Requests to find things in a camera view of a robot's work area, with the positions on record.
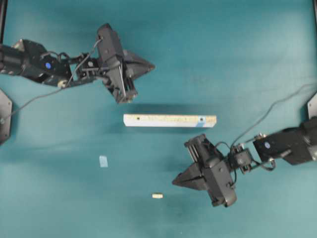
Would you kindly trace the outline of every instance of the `black metal bracket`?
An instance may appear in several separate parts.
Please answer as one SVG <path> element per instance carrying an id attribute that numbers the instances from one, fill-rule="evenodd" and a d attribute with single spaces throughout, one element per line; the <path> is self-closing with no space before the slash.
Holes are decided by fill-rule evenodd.
<path id="1" fill-rule="evenodd" d="M 0 0 L 0 44 L 3 43 L 7 6 L 8 6 L 8 0 Z"/>

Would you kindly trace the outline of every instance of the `black cable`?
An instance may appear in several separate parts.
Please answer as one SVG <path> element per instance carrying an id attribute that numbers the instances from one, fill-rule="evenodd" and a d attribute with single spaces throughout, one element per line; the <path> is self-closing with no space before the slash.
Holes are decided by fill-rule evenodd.
<path id="1" fill-rule="evenodd" d="M 298 95 L 304 88 L 306 87 L 311 87 L 311 86 L 316 86 L 316 83 L 309 83 L 309 84 L 304 84 L 303 86 L 301 86 L 297 91 L 295 91 L 294 93 L 290 94 L 289 96 L 283 98 L 283 99 L 279 99 L 275 102 L 273 102 L 271 104 L 271 106 L 269 107 L 268 111 L 259 119 L 256 121 L 256 123 L 254 123 L 251 127 L 249 127 L 247 130 L 245 130 L 241 135 L 239 135 L 232 143 L 230 150 L 232 150 L 232 148 L 234 147 L 234 144 L 243 136 L 245 136 L 248 132 L 250 132 L 250 130 L 252 130 L 254 127 L 256 127 L 258 124 L 260 124 L 268 115 L 269 113 L 272 111 L 272 109 L 274 108 L 274 106 L 276 106 L 279 103 L 283 103 L 288 101 L 289 99 L 295 97 L 296 95 Z"/>
<path id="2" fill-rule="evenodd" d="M 223 142 L 223 141 L 218 142 L 218 143 L 214 146 L 215 149 L 216 149 L 219 145 L 221 145 L 221 144 L 226 145 L 226 146 L 228 147 L 228 149 L 230 150 L 230 146 L 229 146 L 226 142 Z"/>
<path id="3" fill-rule="evenodd" d="M 9 117 L 13 116 L 14 114 L 16 114 L 17 112 L 21 111 L 23 108 L 25 108 L 27 105 L 29 105 L 31 102 L 39 99 L 39 98 L 44 98 L 44 97 L 48 97 L 50 95 L 56 94 L 62 90 L 64 90 L 65 88 L 67 88 L 67 86 L 69 85 L 70 81 L 73 79 L 76 71 L 79 69 L 79 67 L 90 57 L 90 55 L 92 55 L 95 52 L 95 48 L 97 47 L 97 45 L 100 43 L 100 41 L 102 41 L 102 39 L 99 39 L 95 42 L 93 49 L 87 54 L 87 56 L 76 66 L 75 70 L 73 71 L 71 77 L 69 78 L 66 86 L 64 88 L 60 88 L 58 90 L 52 91 L 50 93 L 47 94 L 43 94 L 37 97 L 32 98 L 31 100 L 29 100 L 28 102 L 26 102 L 25 104 L 23 104 L 20 108 L 16 109 L 15 111 L 11 112 L 9 115 L 6 115 L 5 117 L 2 117 L 0 119 L 0 124 L 4 124 L 5 120 L 7 120 Z"/>
<path id="4" fill-rule="evenodd" d="M 43 59 L 44 57 L 49 56 L 49 55 L 56 55 L 58 62 L 61 62 L 61 57 L 62 56 L 64 56 L 66 59 L 70 60 L 70 56 L 67 53 L 62 52 L 62 53 L 58 54 L 58 53 L 56 53 L 54 51 L 46 51 L 46 52 L 44 52 L 43 54 L 40 55 L 40 58 Z"/>

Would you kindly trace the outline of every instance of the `blue sticker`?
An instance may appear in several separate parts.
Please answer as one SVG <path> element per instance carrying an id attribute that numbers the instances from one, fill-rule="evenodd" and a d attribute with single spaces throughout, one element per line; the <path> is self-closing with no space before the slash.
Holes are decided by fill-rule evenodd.
<path id="1" fill-rule="evenodd" d="M 45 67 L 47 68 L 47 69 L 51 69 L 51 64 L 49 63 L 49 62 L 47 62 L 46 64 L 45 64 Z"/>
<path id="2" fill-rule="evenodd" d="M 206 117 L 200 116 L 199 122 L 196 124 L 196 127 L 204 127 L 205 124 L 206 124 Z"/>

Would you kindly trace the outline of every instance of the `teal table surface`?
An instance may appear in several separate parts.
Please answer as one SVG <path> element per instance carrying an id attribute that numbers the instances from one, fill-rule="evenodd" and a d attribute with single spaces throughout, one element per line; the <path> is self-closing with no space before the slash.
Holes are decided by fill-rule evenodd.
<path id="1" fill-rule="evenodd" d="M 12 118 L 0 147 L 0 238 L 315 237 L 316 163 L 278 160 L 272 173 L 238 171 L 230 208 L 171 184 L 192 163 L 185 141 L 205 133 L 231 143 L 272 102 L 317 83 L 314 17 L 311 0 L 9 0 L 4 44 L 24 38 L 76 56 L 109 22 L 124 48 L 156 69 L 135 82 L 132 104 L 117 105 L 96 81 Z M 0 88 L 14 108 L 54 89 L 6 75 Z M 298 126 L 316 90 L 278 105 L 241 141 Z M 217 115 L 218 122 L 132 128 L 124 113 Z"/>

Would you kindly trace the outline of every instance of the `white block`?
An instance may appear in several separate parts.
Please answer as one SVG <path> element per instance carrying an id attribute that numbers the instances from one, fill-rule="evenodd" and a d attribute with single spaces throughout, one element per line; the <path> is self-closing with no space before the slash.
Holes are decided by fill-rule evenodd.
<path id="1" fill-rule="evenodd" d="M 217 123 L 217 117 L 200 115 L 124 114 L 123 122 L 126 126 L 213 127 Z"/>

